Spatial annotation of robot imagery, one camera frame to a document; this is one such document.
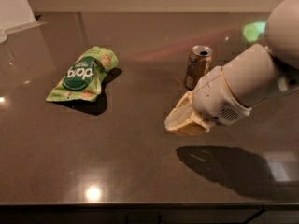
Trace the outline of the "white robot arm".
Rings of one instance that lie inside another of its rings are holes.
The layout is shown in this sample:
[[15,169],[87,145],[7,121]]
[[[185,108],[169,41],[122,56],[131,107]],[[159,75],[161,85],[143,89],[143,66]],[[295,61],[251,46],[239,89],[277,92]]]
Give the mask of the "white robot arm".
[[299,0],[285,0],[268,17],[266,45],[254,44],[202,76],[166,117],[170,133],[197,135],[230,126],[268,99],[299,90]]

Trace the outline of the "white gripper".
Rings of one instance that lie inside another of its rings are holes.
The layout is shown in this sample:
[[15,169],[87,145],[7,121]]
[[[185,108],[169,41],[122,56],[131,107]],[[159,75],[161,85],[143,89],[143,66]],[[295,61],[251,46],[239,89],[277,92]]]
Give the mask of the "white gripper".
[[[194,119],[193,109],[205,119]],[[216,66],[199,79],[192,92],[183,95],[166,117],[164,126],[170,133],[200,135],[208,133],[216,123],[230,126],[246,118],[251,110],[236,100],[222,68]]]

